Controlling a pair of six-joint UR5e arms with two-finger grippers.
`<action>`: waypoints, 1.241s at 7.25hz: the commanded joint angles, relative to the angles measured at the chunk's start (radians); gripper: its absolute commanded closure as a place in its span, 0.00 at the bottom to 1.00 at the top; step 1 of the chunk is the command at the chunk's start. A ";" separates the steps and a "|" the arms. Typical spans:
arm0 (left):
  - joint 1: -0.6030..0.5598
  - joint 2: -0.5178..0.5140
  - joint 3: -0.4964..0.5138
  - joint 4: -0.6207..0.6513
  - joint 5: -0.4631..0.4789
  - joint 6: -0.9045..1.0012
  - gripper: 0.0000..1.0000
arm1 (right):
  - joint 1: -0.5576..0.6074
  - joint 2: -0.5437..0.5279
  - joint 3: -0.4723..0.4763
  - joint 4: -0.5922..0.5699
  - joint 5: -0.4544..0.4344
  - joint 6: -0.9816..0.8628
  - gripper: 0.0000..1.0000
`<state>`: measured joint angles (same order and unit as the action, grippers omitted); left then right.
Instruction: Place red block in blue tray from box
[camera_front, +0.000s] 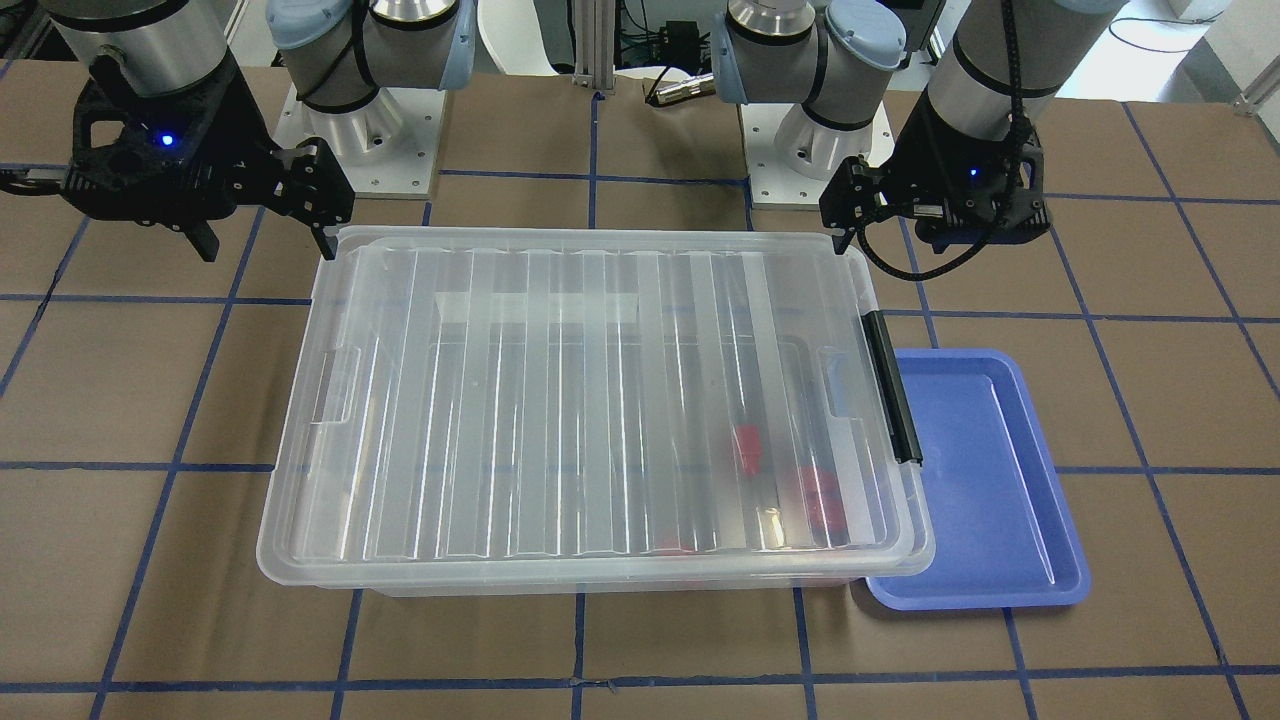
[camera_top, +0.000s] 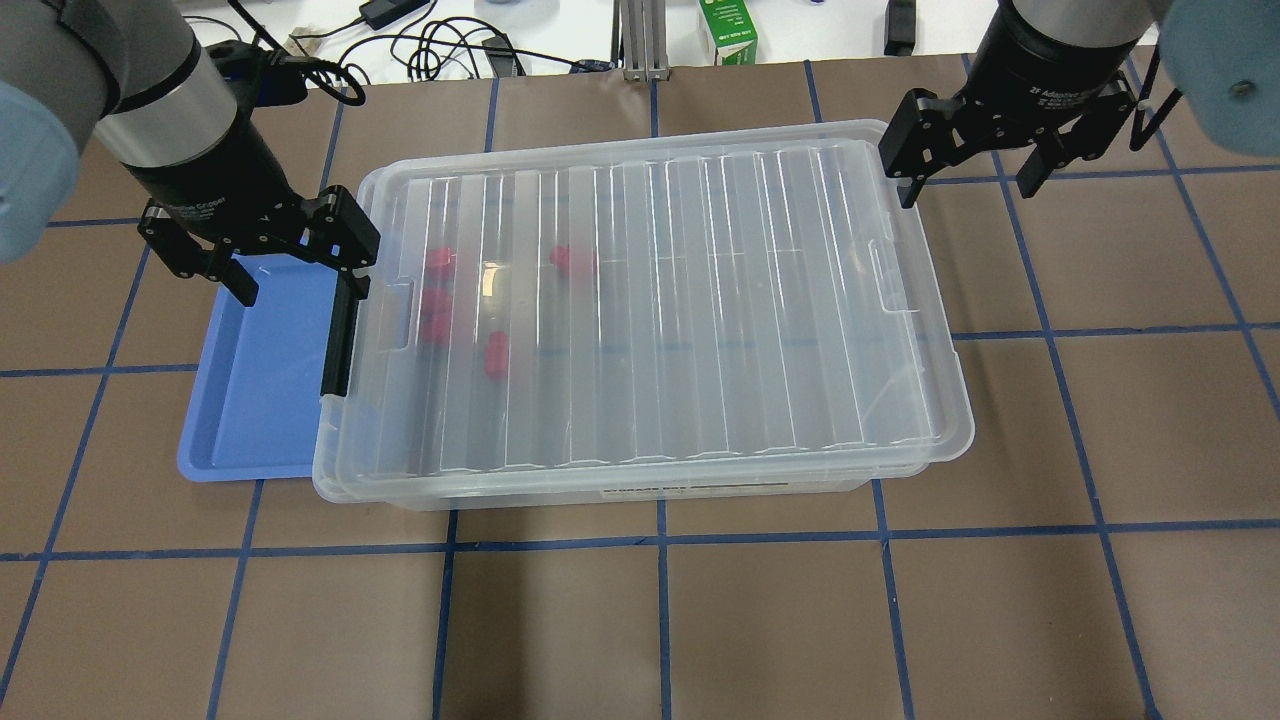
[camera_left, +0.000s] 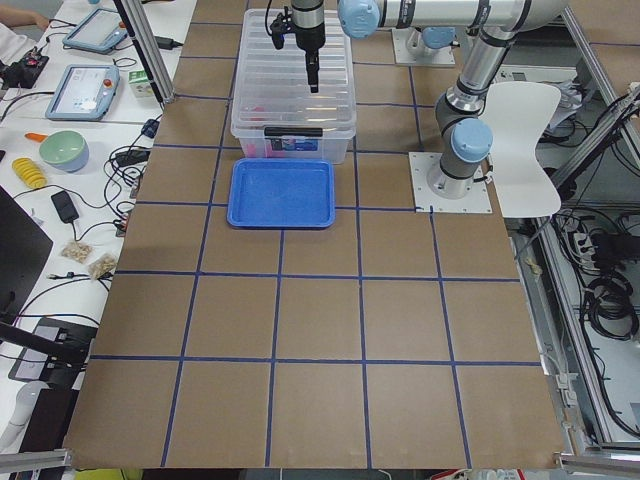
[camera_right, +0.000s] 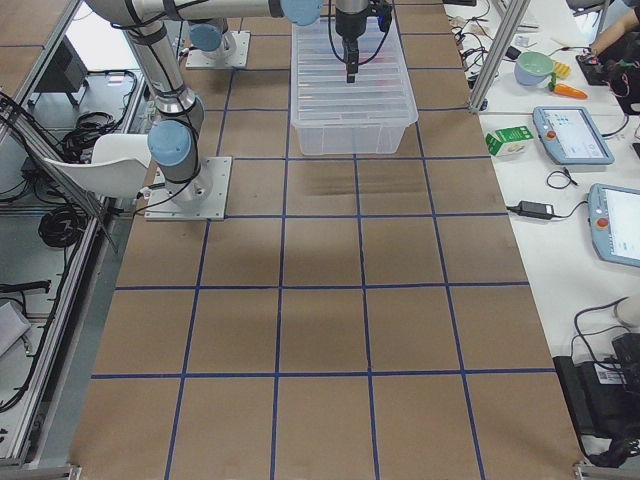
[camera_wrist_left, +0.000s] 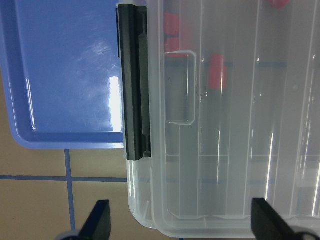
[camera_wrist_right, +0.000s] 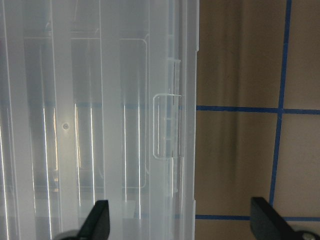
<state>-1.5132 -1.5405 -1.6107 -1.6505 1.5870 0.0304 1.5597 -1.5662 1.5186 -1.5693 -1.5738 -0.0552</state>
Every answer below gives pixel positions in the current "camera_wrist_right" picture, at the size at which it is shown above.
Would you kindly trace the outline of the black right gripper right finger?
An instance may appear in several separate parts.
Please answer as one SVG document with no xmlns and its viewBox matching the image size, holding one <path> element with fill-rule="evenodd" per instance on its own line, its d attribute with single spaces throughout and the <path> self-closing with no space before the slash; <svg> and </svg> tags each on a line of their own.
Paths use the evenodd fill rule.
<svg viewBox="0 0 320 240">
<path fill-rule="evenodd" d="M 263 197 L 250 200 L 250 229 L 256 240 L 295 239 L 295 231 Z"/>
</svg>

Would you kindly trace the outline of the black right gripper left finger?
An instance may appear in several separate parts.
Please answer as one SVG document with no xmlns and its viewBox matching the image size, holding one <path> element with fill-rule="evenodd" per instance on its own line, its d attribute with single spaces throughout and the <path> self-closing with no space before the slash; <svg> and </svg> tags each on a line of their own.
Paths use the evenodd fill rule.
<svg viewBox="0 0 320 240">
<path fill-rule="evenodd" d="M 77 233 L 78 240 L 107 240 L 110 235 L 108 200 L 98 200 Z"/>
</svg>

